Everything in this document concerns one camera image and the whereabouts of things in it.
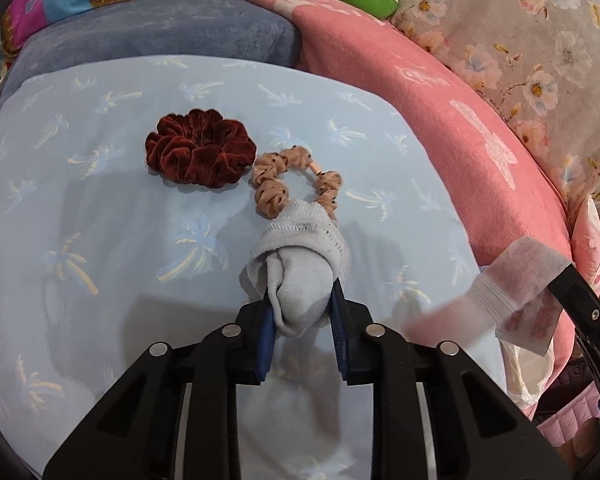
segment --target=blue cushion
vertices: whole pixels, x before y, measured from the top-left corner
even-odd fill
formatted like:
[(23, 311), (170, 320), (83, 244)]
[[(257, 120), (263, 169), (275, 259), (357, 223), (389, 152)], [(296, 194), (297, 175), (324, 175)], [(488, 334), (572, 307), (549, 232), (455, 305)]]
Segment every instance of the blue cushion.
[(132, 0), (90, 10), (29, 38), (2, 84), (0, 107), (28, 78), (70, 66), (155, 54), (292, 66), (300, 34), (245, 0)]

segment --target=floral fabric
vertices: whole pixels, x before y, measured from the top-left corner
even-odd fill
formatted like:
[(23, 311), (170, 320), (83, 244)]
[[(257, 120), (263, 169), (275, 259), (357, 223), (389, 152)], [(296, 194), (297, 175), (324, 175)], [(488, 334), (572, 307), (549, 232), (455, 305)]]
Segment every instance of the floral fabric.
[(497, 111), (571, 226), (600, 205), (600, 0), (400, 0), (392, 23)]

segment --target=pink blanket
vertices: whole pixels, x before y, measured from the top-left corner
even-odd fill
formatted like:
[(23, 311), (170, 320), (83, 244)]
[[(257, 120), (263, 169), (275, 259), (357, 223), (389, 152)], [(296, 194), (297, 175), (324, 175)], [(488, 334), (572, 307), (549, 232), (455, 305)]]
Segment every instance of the pink blanket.
[[(402, 114), (445, 183), (479, 265), (524, 235), (571, 258), (552, 184), (491, 107), (433, 56), (389, 23), (338, 0), (247, 1), (299, 29), (298, 68), (377, 94)], [(563, 313), (550, 382), (572, 347), (573, 324)]]

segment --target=white sock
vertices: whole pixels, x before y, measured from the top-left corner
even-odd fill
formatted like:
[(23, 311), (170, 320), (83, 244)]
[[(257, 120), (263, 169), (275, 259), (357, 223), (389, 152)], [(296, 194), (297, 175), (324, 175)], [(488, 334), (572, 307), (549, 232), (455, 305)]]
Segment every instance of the white sock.
[(333, 282), (344, 282), (349, 265), (349, 248), (325, 209), (292, 200), (267, 225), (247, 276), (260, 294), (268, 289), (280, 333), (299, 337), (326, 320)]

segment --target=beige polka dot scrunchie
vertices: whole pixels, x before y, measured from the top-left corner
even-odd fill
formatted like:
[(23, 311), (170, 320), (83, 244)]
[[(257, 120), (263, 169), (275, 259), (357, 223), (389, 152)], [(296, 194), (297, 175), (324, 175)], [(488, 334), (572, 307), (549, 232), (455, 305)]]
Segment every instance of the beige polka dot scrunchie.
[(251, 181), (258, 186), (255, 195), (258, 211), (273, 219), (285, 208), (289, 202), (289, 190), (278, 176), (291, 169), (309, 169), (315, 174), (314, 187), (318, 193), (315, 201), (327, 211), (331, 219), (335, 219), (338, 207), (336, 197), (342, 186), (342, 177), (336, 171), (323, 173), (302, 146), (294, 146), (280, 153), (264, 153), (256, 158), (251, 170)]

